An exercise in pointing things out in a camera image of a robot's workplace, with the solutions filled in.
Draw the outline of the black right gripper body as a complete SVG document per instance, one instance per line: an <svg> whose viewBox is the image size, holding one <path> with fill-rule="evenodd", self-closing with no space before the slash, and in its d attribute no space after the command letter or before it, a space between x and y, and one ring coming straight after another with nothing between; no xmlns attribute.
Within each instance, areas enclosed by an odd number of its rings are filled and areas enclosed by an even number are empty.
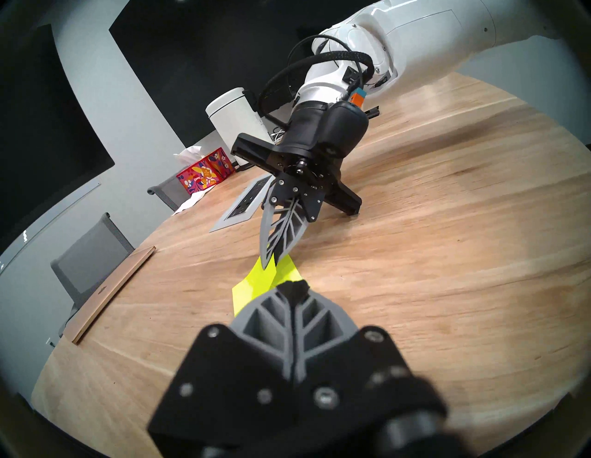
<svg viewBox="0 0 591 458"><path fill-rule="evenodd" d="M317 190L323 203L352 216L362 199L341 182L341 165L368 125L365 112L350 102L308 101L295 107L279 144L241 133L231 152L276 179Z"/></svg>

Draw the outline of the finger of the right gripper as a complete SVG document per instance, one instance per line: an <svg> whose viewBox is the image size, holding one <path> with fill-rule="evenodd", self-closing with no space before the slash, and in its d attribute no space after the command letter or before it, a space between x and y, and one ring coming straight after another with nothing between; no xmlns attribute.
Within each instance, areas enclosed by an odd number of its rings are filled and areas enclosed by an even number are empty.
<svg viewBox="0 0 591 458"><path fill-rule="evenodd" d="M323 195L304 185L274 184L272 187L272 260L285 258L318 219Z"/></svg>
<svg viewBox="0 0 591 458"><path fill-rule="evenodd" d="M259 257L266 269L277 265L300 240L299 186L278 178L263 202L259 230Z"/></svg>

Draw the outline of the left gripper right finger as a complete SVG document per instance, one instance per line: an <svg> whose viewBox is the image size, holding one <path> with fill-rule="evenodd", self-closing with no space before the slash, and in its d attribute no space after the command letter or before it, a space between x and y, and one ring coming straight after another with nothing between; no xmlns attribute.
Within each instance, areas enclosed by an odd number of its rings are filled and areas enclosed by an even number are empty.
<svg viewBox="0 0 591 458"><path fill-rule="evenodd" d="M336 437L437 437L447 407L390 335L292 282L293 381L314 422Z"/></svg>

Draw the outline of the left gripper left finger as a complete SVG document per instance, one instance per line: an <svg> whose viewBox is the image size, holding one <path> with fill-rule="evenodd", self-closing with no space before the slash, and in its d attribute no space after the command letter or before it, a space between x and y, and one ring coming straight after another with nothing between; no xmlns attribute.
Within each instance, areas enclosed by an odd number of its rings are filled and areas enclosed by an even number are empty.
<svg viewBox="0 0 591 458"><path fill-rule="evenodd" d="M295 286L202 329L148 424L158 450L296 450Z"/></svg>

